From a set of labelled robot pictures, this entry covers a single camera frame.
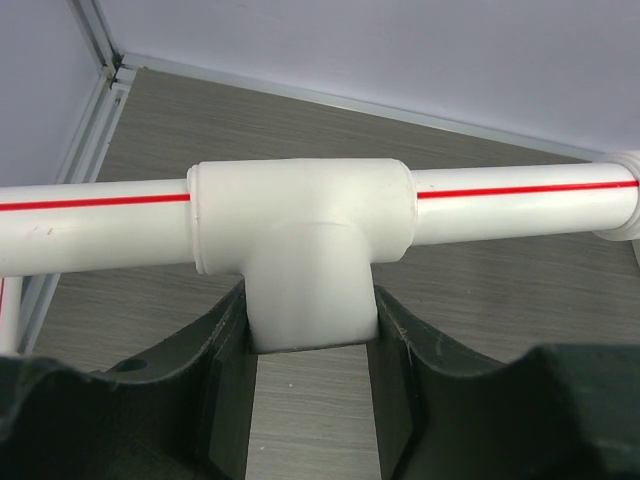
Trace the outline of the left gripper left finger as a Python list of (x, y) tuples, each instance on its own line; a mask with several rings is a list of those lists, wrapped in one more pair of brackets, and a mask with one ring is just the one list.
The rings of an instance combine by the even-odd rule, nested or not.
[(1, 360), (5, 479), (242, 479), (257, 358), (245, 290), (106, 371)]

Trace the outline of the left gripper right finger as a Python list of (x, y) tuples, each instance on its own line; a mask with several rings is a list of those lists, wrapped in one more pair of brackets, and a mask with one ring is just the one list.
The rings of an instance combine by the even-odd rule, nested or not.
[(502, 363), (375, 291), (367, 359), (385, 479), (635, 479), (639, 349), (546, 344)]

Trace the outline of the white PVC pipe frame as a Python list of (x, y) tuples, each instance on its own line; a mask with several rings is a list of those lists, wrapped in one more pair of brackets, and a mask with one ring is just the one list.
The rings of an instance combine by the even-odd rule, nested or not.
[(193, 264), (244, 278), (256, 351), (363, 343), (371, 268), (412, 247), (592, 232), (639, 236), (639, 155), (411, 170), (395, 159), (203, 162), (182, 179), (8, 187), (1, 274)]

